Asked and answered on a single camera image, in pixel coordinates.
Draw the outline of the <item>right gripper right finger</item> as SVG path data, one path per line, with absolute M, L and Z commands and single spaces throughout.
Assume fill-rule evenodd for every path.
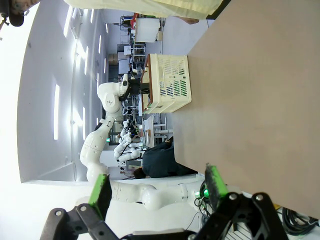
M 231 226 L 242 223 L 253 240 L 286 240 L 288 238 L 274 204 L 265 192 L 251 197 L 231 192 L 216 166 L 205 167 L 205 184 L 215 207 L 196 240 L 223 240 Z

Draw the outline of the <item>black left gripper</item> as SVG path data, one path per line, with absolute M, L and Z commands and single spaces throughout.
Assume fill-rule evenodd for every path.
M 141 80 L 140 78 L 129 79 L 129 95 L 130 96 L 138 96 L 140 94 L 141 89 Z

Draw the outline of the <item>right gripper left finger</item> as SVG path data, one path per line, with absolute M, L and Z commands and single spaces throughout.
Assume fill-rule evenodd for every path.
M 66 211 L 52 209 L 44 224 L 41 240 L 77 240 L 89 234 L 93 240 L 117 240 L 117 235 L 105 219 L 112 199 L 110 176 L 100 174 L 94 184 L 89 201 Z

